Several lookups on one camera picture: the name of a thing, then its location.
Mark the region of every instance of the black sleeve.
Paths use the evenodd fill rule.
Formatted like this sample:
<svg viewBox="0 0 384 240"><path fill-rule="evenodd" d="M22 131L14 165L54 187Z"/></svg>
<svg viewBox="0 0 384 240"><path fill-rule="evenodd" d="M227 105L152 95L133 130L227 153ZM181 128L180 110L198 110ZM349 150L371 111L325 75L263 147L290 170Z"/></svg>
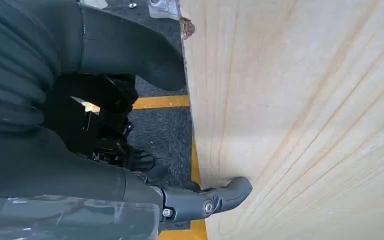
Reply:
<svg viewBox="0 0 384 240"><path fill-rule="evenodd" d="M69 152L43 122L46 92L62 73L137 73L182 88L182 55L160 34L74 0L0 0L0 190L162 204L125 169Z"/></svg>

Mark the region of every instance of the metal bolt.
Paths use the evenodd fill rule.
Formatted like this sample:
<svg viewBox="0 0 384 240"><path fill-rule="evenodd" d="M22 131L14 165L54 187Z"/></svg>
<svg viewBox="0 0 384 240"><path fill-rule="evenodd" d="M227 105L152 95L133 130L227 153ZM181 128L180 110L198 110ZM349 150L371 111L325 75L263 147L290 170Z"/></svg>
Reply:
<svg viewBox="0 0 384 240"><path fill-rule="evenodd" d="M164 210L162 210L162 215L166 218L170 218L171 216L173 216L173 210L165 208Z"/></svg>
<svg viewBox="0 0 384 240"><path fill-rule="evenodd" d="M210 200L204 202L204 212L211 214L213 212L213 203Z"/></svg>

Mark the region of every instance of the plywood sheet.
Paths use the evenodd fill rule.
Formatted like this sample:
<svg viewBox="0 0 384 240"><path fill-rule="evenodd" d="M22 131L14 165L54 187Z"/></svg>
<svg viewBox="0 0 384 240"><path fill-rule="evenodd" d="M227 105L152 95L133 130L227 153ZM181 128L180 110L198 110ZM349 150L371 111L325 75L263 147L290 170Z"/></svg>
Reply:
<svg viewBox="0 0 384 240"><path fill-rule="evenodd" d="M210 240L384 239L384 0L181 0Z"/></svg>

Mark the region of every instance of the white sneaker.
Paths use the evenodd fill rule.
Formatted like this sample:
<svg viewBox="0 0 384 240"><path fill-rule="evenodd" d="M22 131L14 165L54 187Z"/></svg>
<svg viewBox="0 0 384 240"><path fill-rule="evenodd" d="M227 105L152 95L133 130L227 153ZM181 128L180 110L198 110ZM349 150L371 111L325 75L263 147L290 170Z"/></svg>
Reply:
<svg viewBox="0 0 384 240"><path fill-rule="evenodd" d="M105 0L80 0L81 4L92 6L97 9L104 9L108 7L107 1Z"/></svg>
<svg viewBox="0 0 384 240"><path fill-rule="evenodd" d="M148 9L149 16L154 19L180 19L176 0L159 0L157 3L148 0Z"/></svg>

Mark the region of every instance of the yellow painted line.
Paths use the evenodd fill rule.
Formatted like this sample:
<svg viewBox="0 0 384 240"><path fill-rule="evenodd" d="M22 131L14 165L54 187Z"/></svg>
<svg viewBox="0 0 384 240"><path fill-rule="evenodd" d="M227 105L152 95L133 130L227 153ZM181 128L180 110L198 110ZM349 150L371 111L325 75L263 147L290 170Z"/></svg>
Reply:
<svg viewBox="0 0 384 240"><path fill-rule="evenodd" d="M157 108L173 108L188 107L189 96L152 96L140 97L133 104L133 109L157 109Z"/></svg>
<svg viewBox="0 0 384 240"><path fill-rule="evenodd" d="M200 169L197 159L197 148L195 140L192 137L192 153L191 153L191 179L200 183ZM205 220L190 221L190 230L169 230L162 231L158 236L158 240L207 240L207 227Z"/></svg>

